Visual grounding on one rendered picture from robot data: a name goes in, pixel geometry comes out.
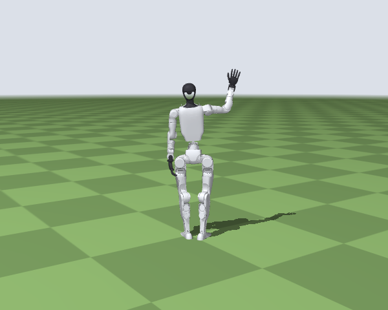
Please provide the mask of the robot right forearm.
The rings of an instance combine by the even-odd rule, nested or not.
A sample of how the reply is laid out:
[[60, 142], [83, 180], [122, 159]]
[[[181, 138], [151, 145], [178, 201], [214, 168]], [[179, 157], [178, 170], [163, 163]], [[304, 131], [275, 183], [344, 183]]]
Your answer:
[[233, 91], [234, 91], [234, 88], [229, 88], [229, 91], [227, 91], [227, 96], [226, 96], [226, 100], [225, 100], [225, 109], [226, 110], [230, 110], [232, 105], [233, 105]]

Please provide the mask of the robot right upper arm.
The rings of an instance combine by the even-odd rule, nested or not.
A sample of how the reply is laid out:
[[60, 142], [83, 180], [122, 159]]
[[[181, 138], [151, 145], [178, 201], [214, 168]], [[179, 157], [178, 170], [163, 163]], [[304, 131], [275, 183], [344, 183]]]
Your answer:
[[211, 114], [226, 114], [229, 113], [230, 110], [226, 110], [225, 105], [222, 107], [215, 106], [215, 105], [204, 105], [202, 106], [202, 109], [204, 111], [205, 116], [210, 116]]

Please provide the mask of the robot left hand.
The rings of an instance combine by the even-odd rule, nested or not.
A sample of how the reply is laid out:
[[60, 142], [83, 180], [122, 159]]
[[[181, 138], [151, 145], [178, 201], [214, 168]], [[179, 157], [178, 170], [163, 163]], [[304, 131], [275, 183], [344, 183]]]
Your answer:
[[168, 159], [168, 162], [169, 162], [169, 169], [171, 170], [172, 175], [177, 176], [177, 175], [173, 172], [173, 170], [174, 170], [174, 168], [173, 168], [173, 166], [172, 166], [173, 156], [172, 156], [172, 155], [169, 155], [168, 158], [169, 158], [169, 159]]

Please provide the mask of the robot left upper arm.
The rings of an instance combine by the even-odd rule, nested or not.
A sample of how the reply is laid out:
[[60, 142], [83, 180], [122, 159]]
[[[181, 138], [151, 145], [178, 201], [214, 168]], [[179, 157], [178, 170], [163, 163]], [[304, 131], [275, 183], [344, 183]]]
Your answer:
[[176, 126], [177, 120], [175, 118], [178, 117], [179, 108], [172, 109], [169, 113], [169, 138], [175, 139], [177, 138]]

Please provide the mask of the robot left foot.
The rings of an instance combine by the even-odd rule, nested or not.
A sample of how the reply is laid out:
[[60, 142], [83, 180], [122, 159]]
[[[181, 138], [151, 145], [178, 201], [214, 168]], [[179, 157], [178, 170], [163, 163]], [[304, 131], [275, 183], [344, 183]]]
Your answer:
[[184, 234], [184, 232], [181, 232], [180, 234], [181, 234], [183, 237], [185, 237], [185, 239], [187, 239], [187, 240], [193, 239], [191, 233], [188, 232], [188, 231], [187, 231], [187, 234]]

